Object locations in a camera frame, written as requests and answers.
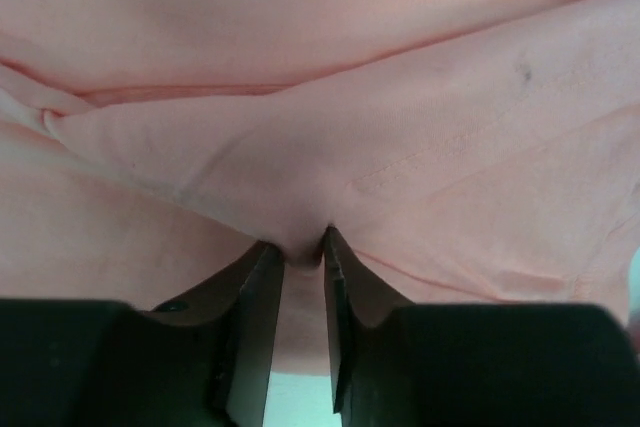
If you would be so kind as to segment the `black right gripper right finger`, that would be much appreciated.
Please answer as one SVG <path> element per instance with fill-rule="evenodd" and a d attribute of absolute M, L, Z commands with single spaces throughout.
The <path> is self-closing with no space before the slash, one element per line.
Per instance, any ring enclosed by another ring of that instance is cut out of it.
<path fill-rule="evenodd" d="M 336 227 L 326 230 L 322 248 L 334 412 L 343 426 L 414 421 L 402 325 L 393 313 L 412 302 L 365 266 Z"/>

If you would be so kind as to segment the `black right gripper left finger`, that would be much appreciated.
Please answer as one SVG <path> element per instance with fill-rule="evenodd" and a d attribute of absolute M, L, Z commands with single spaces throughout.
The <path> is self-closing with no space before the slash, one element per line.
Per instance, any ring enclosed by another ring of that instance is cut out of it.
<path fill-rule="evenodd" d="M 163 302 L 149 316 L 215 332 L 205 405 L 216 426 L 261 426 L 284 280 L 279 249 L 257 242 L 208 279 Z"/>

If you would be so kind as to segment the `salmon pink t shirt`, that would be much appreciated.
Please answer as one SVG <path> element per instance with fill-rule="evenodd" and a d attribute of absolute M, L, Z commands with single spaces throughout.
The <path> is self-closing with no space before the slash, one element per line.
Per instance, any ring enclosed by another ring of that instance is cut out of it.
<path fill-rule="evenodd" d="M 1 0 L 1 292 L 150 308 L 254 240 L 328 369 L 336 226 L 417 302 L 639 329 L 639 0 Z"/>

